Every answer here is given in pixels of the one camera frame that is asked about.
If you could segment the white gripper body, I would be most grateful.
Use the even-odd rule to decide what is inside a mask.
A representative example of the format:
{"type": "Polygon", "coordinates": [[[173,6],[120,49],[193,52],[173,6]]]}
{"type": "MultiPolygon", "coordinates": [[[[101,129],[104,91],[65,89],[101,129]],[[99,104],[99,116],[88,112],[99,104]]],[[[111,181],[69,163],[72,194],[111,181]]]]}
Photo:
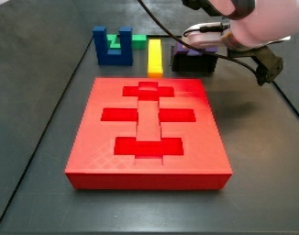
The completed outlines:
{"type": "Polygon", "coordinates": [[[205,49],[216,46],[232,48],[231,24],[221,22],[200,23],[185,29],[183,45],[205,49]]]}

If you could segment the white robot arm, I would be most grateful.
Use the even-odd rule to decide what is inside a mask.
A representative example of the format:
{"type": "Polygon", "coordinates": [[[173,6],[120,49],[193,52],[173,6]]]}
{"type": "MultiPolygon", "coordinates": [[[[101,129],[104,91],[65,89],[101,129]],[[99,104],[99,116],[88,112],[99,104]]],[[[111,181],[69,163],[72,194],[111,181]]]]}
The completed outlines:
{"type": "Polygon", "coordinates": [[[184,31],[183,41],[196,48],[221,44],[248,51],[299,32],[299,0],[183,0],[183,4],[229,20],[200,23],[184,31]]]}

